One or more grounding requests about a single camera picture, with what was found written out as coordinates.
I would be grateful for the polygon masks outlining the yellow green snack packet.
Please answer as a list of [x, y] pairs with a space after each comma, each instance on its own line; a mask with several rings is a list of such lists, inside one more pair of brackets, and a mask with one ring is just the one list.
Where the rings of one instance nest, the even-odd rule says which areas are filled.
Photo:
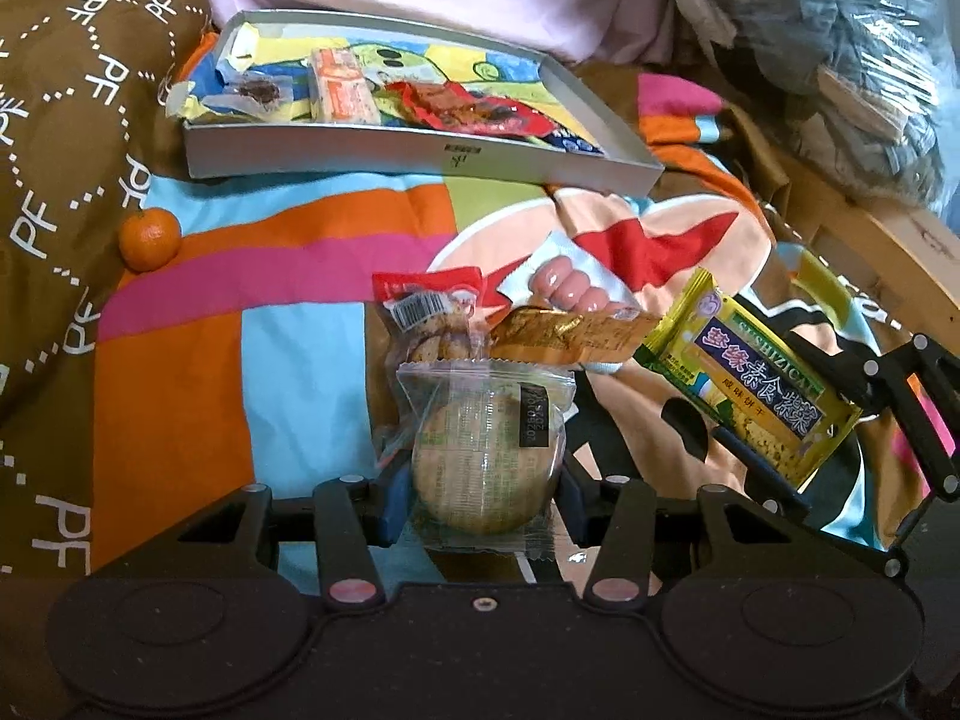
[[693, 271], [635, 359], [800, 488], [853, 430], [861, 410], [765, 323]]

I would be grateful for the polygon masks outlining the round cake clear wrapper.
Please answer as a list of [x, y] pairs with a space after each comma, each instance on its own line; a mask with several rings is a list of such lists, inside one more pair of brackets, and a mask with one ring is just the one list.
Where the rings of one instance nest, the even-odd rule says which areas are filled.
[[551, 550], [550, 501], [566, 452], [574, 372], [501, 359], [404, 362], [402, 421], [413, 529], [438, 553]]

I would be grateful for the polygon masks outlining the golden brown snack packet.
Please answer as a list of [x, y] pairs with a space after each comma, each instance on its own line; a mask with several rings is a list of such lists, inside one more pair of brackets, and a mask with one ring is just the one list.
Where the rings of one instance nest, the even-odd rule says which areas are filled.
[[623, 364], [658, 323], [658, 317], [631, 310], [619, 319], [524, 305], [490, 330], [488, 351], [494, 359], [542, 366]]

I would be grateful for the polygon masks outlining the nut snack red-top bag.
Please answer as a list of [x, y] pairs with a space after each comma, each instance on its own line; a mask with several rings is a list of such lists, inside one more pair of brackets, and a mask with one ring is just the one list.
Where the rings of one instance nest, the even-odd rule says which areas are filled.
[[374, 273], [374, 302], [389, 332], [386, 364], [463, 361], [488, 356], [488, 325], [480, 312], [482, 271], [461, 266], [430, 273]]

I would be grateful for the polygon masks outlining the pink sausage white packet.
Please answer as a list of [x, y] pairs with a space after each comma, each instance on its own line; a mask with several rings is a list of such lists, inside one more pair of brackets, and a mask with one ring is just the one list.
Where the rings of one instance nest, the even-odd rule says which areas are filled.
[[599, 259], [562, 231], [553, 231], [497, 285], [512, 307], [537, 305], [571, 314], [633, 319], [641, 304]]

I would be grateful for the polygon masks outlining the blue stick snack packet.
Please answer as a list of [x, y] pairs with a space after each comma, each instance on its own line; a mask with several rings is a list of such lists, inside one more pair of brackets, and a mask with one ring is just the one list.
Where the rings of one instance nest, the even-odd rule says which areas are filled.
[[539, 145], [548, 146], [548, 148], [558, 149], [565, 153], [573, 154], [604, 154], [604, 152], [594, 143], [590, 143], [586, 138], [579, 137], [574, 132], [569, 132], [566, 128], [555, 128], [553, 132], [547, 133], [543, 137], [535, 138]]

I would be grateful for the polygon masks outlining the red spicy strip packet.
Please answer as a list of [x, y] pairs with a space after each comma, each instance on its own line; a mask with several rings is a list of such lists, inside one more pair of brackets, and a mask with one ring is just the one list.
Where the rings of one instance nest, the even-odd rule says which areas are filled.
[[459, 83], [392, 82], [384, 93], [405, 119], [438, 132], [478, 137], [545, 138], [556, 125], [516, 99], [472, 93]]

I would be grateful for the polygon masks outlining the orange white wafer snack bar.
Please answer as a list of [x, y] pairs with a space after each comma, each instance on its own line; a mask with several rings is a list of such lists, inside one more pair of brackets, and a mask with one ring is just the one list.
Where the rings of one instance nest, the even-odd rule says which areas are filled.
[[309, 55], [311, 115], [323, 124], [381, 125], [381, 114], [356, 57], [342, 47]]

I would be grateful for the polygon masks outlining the dark candy clear wrapper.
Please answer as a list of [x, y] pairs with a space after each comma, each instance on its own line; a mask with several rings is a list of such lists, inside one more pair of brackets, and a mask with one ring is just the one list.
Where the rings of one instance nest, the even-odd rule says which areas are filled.
[[202, 98], [202, 104], [218, 114], [262, 122], [288, 122], [294, 102], [295, 80], [291, 76], [262, 71], [246, 71], [218, 93]]

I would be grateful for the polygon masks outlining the colourful cartoon bedspread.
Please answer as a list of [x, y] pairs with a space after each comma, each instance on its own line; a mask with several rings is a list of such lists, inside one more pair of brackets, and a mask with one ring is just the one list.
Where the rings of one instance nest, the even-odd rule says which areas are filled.
[[397, 418], [379, 271], [475, 266], [498, 284], [563, 231], [663, 314], [697, 268], [827, 351], [914, 335], [866, 309], [775, 208], [789, 179], [711, 71], [586, 64], [579, 76], [661, 160], [640, 199], [480, 179], [155, 179], [184, 238], [123, 277], [94, 358], [93, 564], [251, 481], [301, 497], [370, 475]]

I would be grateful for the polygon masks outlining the clear bag of clothes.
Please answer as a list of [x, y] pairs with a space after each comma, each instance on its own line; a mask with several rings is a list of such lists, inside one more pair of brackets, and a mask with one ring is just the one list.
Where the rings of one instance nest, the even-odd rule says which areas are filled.
[[958, 68], [934, 0], [674, 0], [782, 139], [854, 195], [944, 213], [958, 188]]

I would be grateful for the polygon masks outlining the small orange tangerine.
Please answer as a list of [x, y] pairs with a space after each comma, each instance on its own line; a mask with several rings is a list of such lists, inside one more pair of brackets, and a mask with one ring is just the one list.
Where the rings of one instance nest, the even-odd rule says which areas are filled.
[[162, 208], [128, 216], [117, 234], [117, 247], [128, 270], [155, 271], [178, 255], [182, 231], [178, 218]]

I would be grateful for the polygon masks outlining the grey shallow box tray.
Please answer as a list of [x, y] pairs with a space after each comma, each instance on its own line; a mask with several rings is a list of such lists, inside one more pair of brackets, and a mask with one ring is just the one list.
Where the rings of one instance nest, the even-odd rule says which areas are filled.
[[257, 10], [233, 16], [217, 37], [242, 21], [306, 23], [331, 31], [371, 28], [516, 52], [544, 62], [551, 93], [596, 138], [604, 154], [573, 154], [523, 142], [477, 135], [449, 135], [415, 128], [372, 125], [184, 124], [190, 176], [252, 176], [275, 172], [421, 172], [483, 177], [526, 184], [574, 185], [622, 195], [644, 195], [661, 177], [662, 166], [638, 135], [571, 71], [550, 55], [470, 32], [416, 21], [345, 11]]

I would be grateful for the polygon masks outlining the brown PF patterned quilt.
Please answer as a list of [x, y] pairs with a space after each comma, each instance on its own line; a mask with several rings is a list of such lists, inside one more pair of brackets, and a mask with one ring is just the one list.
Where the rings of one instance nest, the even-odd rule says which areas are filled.
[[93, 554], [93, 369], [116, 234], [184, 167], [167, 85], [206, 0], [2, 0], [2, 709], [59, 684], [57, 593]]

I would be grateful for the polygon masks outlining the wooden bed frame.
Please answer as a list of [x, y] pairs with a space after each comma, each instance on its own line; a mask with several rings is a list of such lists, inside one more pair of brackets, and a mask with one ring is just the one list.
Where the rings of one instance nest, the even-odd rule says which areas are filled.
[[929, 211], [887, 199], [848, 199], [820, 172], [773, 146], [789, 192], [786, 224], [892, 325], [958, 349], [958, 238]]

